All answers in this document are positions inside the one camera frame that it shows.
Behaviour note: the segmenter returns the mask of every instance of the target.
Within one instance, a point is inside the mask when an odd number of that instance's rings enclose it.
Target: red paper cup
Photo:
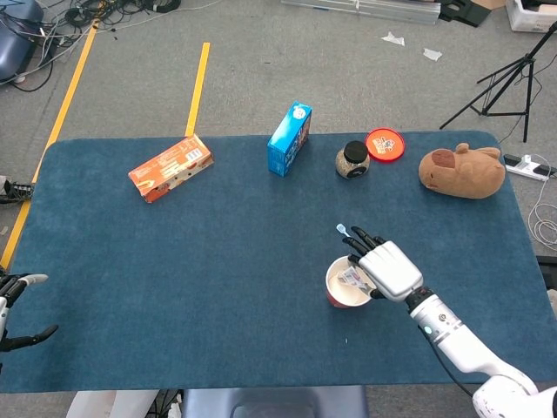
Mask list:
[[[344,272],[347,268],[354,267],[358,272],[359,277],[367,279],[366,282],[373,288],[375,285],[369,279],[367,274],[359,266],[355,266],[348,261],[348,256],[336,259],[327,270],[325,276],[325,285],[327,288],[327,299],[334,307],[348,308],[348,307],[361,307],[369,302],[372,298],[366,296],[358,288],[349,285],[343,285],[338,282],[337,275]]]

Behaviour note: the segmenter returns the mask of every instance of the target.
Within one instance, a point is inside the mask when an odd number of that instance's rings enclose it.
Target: black tripod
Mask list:
[[[473,111],[475,111],[476,113],[478,113],[481,116],[524,116],[524,138],[522,139],[522,141],[526,142],[527,141],[527,136],[528,136],[528,120],[530,119],[530,104],[532,103],[531,102],[531,97],[532,97],[532,82],[534,80],[534,61],[535,61],[534,56],[541,49],[543,44],[545,42],[547,42],[547,40],[553,35],[553,33],[556,30],[557,30],[557,22],[555,22],[554,24],[551,25],[551,27],[549,28],[547,33],[544,35],[544,37],[538,42],[538,44],[536,46],[534,46],[534,49],[531,50],[529,53],[527,53],[524,57],[522,57],[520,59],[517,59],[516,61],[513,61],[509,65],[505,65],[503,68],[501,68],[501,69],[497,70],[496,72],[493,72],[493,73],[489,74],[487,77],[483,77],[481,80],[479,80],[478,84],[483,82],[483,81],[486,81],[488,78],[491,78],[491,81],[489,82],[489,87],[487,87],[482,93],[480,93],[478,96],[476,96],[470,103],[468,103],[466,106],[464,106],[458,112],[456,112],[456,114],[452,118],[447,120],[443,125],[441,125],[439,129],[443,129],[445,126],[449,125],[463,111],[465,111],[468,108],[472,109]],[[493,107],[495,102],[497,100],[499,100],[499,98],[503,95],[503,93],[505,92],[507,87],[509,85],[511,85],[511,83],[519,75],[522,74],[522,70],[524,70],[527,66],[529,66],[530,68],[528,69],[528,88],[527,88],[527,97],[526,97],[526,109],[524,111],[507,111],[507,112],[504,112],[504,113],[491,113],[489,110]],[[507,71],[507,72],[505,74],[503,74],[500,78],[496,79],[495,77],[503,71]],[[497,91],[495,96],[490,100],[492,90],[495,88],[495,86],[497,84],[501,83],[506,78],[507,78],[507,81],[503,84],[503,86],[499,89],[499,91]],[[480,98],[483,98],[484,96],[486,96],[486,99],[484,100],[484,104],[483,104],[483,107],[481,108],[481,111],[479,111],[478,109],[476,109],[474,107],[474,103],[476,103]]]

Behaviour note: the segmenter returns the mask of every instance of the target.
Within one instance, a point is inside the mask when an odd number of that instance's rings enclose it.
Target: orange lid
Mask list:
[[[400,134],[390,128],[378,128],[367,134],[369,155],[384,163],[391,163],[404,154],[405,143]]]

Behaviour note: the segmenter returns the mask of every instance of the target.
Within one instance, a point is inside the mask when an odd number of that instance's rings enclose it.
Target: blue box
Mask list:
[[[284,177],[310,131],[312,107],[294,102],[267,144],[269,170]]]

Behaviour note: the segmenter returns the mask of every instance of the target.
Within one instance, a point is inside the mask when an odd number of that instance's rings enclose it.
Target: gray carpet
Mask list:
[[[183,1],[200,5],[205,0]],[[391,30],[406,47],[380,37]],[[432,130],[476,91],[478,78],[521,57],[540,35],[511,32],[507,13],[496,10],[477,29],[439,22],[429,27],[284,6],[279,0],[224,0],[196,12],[179,12],[99,34],[64,123],[61,139],[174,136],[185,128],[201,44],[211,42],[197,131],[204,135],[270,133],[294,99],[314,106],[312,131],[364,131],[378,125]],[[557,38],[538,56],[538,69],[554,55]],[[422,48],[443,52],[435,63]],[[0,89],[0,167],[29,180],[57,110],[77,53],[55,67],[41,90]],[[543,92],[532,109],[530,138],[521,124],[504,152],[539,153],[557,164],[554,103],[557,65],[538,76]],[[498,110],[519,110],[525,85],[509,90]],[[481,129],[505,137],[515,118],[478,118],[471,111],[451,129]],[[541,184],[512,177],[526,217]],[[552,181],[545,201],[557,203]],[[17,208],[1,208],[0,229]],[[7,235],[0,236],[0,247]],[[538,254],[549,254],[534,244]],[[452,386],[380,387],[369,391],[373,417],[473,417],[469,400]],[[4,418],[64,417],[70,394],[0,396]]]

